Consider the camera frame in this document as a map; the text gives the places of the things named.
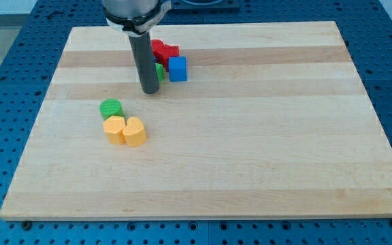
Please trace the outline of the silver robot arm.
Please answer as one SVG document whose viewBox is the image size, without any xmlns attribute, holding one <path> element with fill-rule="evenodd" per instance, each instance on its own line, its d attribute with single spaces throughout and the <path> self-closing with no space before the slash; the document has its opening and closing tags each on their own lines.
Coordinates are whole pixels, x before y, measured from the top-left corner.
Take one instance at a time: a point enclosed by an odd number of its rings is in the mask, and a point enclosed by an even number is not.
<svg viewBox="0 0 392 245">
<path fill-rule="evenodd" d="M 103 0 L 108 25 L 130 36 L 141 36 L 159 24 L 172 8 L 171 1 Z"/>
</svg>

